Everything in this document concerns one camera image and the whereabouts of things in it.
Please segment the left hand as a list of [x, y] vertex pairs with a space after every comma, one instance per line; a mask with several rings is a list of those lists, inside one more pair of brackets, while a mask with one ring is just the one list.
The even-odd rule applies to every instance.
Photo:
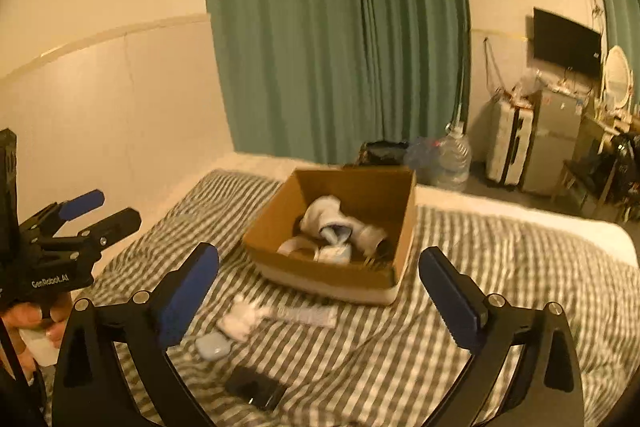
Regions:
[[66, 323], [73, 310], [73, 299], [69, 293], [60, 294], [50, 308], [50, 320], [42, 317], [40, 306], [35, 303], [19, 303], [1, 314], [2, 322], [9, 333], [12, 346], [20, 361], [21, 368], [27, 379], [32, 378], [36, 370], [36, 361], [20, 333], [20, 329], [35, 329], [43, 331], [47, 344], [58, 349], [62, 345]]

